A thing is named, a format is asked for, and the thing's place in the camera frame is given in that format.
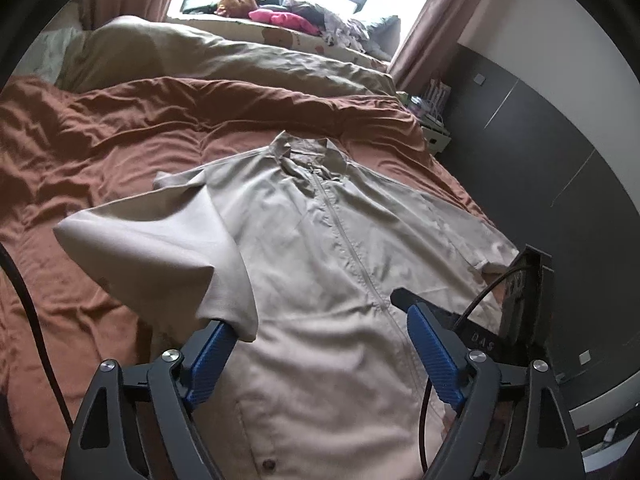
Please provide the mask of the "olive beige duvet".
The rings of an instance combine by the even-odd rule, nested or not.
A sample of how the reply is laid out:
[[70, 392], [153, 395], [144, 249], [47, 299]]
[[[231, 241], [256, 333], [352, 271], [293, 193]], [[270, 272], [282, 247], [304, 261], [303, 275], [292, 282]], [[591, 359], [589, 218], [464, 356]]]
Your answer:
[[238, 80], [313, 96], [393, 96], [390, 76], [352, 62], [120, 16], [70, 44], [56, 85], [82, 93], [156, 77]]

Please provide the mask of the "beige zip jacket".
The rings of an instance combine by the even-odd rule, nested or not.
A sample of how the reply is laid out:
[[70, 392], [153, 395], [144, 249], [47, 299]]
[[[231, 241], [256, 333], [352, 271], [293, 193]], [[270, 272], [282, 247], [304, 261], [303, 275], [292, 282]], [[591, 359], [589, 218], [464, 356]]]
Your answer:
[[181, 344], [214, 318], [239, 334], [195, 412], [228, 479], [419, 478], [448, 411], [418, 422], [426, 375], [390, 294], [460, 313], [518, 253], [486, 221], [287, 133], [54, 234], [156, 336]]

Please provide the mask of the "rust brown duvet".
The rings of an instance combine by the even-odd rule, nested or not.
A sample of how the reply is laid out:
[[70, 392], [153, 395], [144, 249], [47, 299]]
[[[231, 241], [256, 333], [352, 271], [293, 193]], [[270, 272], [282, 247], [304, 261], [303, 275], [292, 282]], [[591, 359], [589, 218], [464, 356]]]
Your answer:
[[162, 174], [263, 148], [281, 133], [328, 140], [358, 164], [492, 226], [427, 151], [414, 117], [389, 96], [317, 98], [247, 82], [169, 77], [81, 94], [36, 78], [6, 85], [1, 240], [35, 300], [71, 411], [99, 362], [143, 362], [179, 344], [156, 336], [90, 278], [58, 244], [55, 227], [76, 212], [149, 193]]

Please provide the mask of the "white bedside nightstand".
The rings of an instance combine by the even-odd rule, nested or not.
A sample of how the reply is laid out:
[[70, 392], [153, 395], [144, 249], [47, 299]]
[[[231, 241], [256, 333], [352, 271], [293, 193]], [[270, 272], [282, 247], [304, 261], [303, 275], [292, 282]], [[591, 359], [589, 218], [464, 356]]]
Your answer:
[[436, 103], [420, 96], [409, 96], [408, 110], [418, 121], [430, 153], [442, 154], [448, 148], [451, 138]]

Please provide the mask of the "pink plush cushion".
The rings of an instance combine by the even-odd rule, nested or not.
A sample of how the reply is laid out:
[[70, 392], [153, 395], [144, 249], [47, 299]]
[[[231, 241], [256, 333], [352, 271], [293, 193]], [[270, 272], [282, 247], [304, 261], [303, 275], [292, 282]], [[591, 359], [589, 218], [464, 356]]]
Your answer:
[[311, 22], [306, 20], [306, 18], [290, 12], [259, 8], [250, 12], [248, 17], [257, 23], [297, 30], [298, 32], [303, 32], [310, 36], [321, 35], [321, 30], [318, 26], [311, 24]]

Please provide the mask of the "clothes heap on sill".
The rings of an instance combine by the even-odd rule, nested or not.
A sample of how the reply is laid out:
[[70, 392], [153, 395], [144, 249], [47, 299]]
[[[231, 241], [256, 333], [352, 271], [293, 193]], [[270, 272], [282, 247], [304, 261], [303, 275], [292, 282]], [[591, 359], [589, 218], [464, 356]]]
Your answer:
[[399, 47], [401, 20], [397, 15], [364, 18], [356, 14], [342, 18], [323, 6], [297, 0], [285, 0], [284, 7], [318, 26], [329, 46], [359, 51], [383, 62], [390, 62]]

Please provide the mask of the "pale green pillow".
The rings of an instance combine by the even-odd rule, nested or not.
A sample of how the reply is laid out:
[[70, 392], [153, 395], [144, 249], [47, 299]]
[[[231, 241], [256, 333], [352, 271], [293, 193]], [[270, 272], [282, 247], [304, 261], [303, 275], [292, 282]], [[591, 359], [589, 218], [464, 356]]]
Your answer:
[[90, 36], [76, 28], [48, 30], [37, 36], [14, 70], [15, 76], [35, 76], [57, 84], [72, 66]]

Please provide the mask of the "right pink curtain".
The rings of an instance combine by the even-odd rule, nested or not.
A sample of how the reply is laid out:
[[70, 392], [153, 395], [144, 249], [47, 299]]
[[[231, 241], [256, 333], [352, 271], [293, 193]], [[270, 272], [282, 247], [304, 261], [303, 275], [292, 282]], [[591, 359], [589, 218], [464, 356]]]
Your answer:
[[426, 0], [388, 73], [400, 91], [421, 94], [446, 72], [462, 32], [480, 0]]

